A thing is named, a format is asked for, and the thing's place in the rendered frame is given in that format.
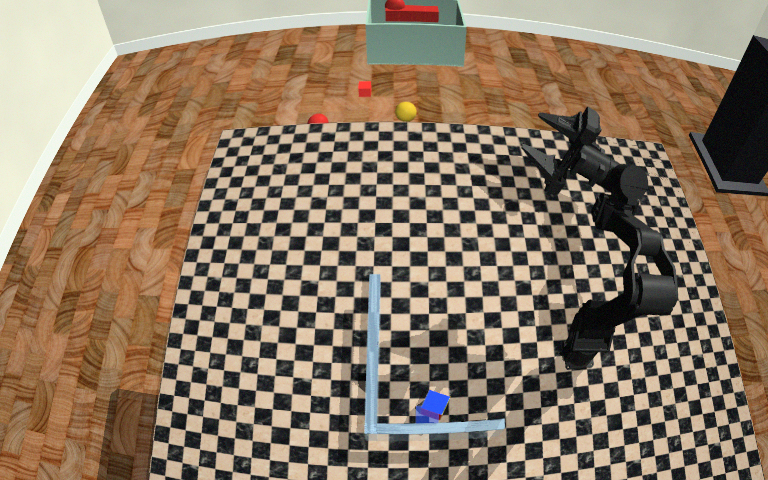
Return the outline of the transparent blue cube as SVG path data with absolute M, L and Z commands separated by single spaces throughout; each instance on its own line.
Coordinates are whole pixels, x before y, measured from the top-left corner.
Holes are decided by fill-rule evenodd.
M 416 406 L 415 423 L 439 423 L 439 414 Z

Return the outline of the blue and red cube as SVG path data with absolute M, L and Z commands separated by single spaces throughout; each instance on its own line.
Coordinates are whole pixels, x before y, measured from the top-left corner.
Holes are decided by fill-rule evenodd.
M 421 408 L 438 413 L 440 420 L 449 399 L 450 396 L 429 390 Z

